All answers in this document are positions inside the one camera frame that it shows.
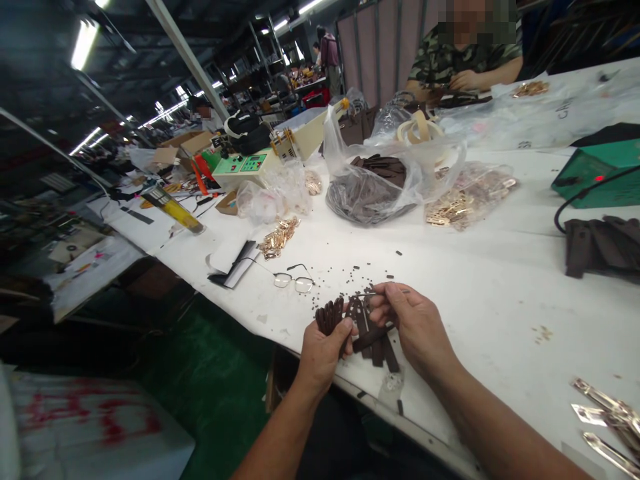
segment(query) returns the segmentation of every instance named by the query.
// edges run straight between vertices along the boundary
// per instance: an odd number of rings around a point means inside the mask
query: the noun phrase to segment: glue bottle
[[[180,225],[188,228],[194,235],[200,235],[204,232],[205,226],[198,222],[192,214],[185,210],[158,184],[145,188],[140,192],[140,196],[176,220]]]

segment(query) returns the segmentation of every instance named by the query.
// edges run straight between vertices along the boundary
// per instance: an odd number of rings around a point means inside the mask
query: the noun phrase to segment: hair
[[[327,34],[327,29],[324,28],[322,25],[318,25],[315,28],[315,30],[318,33],[318,41],[322,41],[322,37],[324,37]]]

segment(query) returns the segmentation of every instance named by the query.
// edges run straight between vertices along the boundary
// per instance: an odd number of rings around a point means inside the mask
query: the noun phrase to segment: camouflage shirt
[[[476,73],[495,70],[522,56],[520,21],[517,22],[516,43],[482,42],[478,35],[478,44],[468,45],[462,51],[451,41],[446,42],[447,35],[441,34],[440,39],[438,38],[440,28],[441,26],[437,25],[422,40],[409,73],[409,80],[447,84],[452,76],[464,70],[473,70]]]

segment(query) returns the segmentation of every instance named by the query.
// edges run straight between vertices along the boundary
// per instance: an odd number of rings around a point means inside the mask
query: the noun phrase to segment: green floor
[[[268,420],[272,342],[198,295],[168,335],[148,337],[130,372],[196,442],[183,480],[227,479]]]

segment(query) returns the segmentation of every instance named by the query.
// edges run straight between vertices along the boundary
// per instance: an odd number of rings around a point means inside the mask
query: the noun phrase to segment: person
[[[320,42],[320,66],[327,76],[327,88],[331,98],[340,94],[340,76],[338,74],[338,43],[326,28],[318,25],[316,28]]]
[[[447,5],[448,21],[440,22],[422,40],[405,88],[430,106],[442,95],[425,84],[488,91],[499,83],[514,82],[523,64],[519,19],[486,21],[497,14],[487,10],[485,0],[447,0]],[[517,16],[515,7],[510,15]],[[515,27],[515,33],[506,31],[507,26]]]
[[[318,67],[322,66],[321,56],[320,56],[320,44],[318,42],[313,42],[313,52],[315,53],[316,59],[315,64]]]
[[[592,480],[464,368],[431,300],[400,283],[381,283],[374,290],[370,320],[380,327],[394,322],[404,356],[432,388],[488,478]],[[295,380],[232,479],[296,476],[314,413],[331,386],[340,348],[349,339],[345,354],[353,352],[355,332],[350,318],[344,318],[328,337],[316,322],[306,328]]]

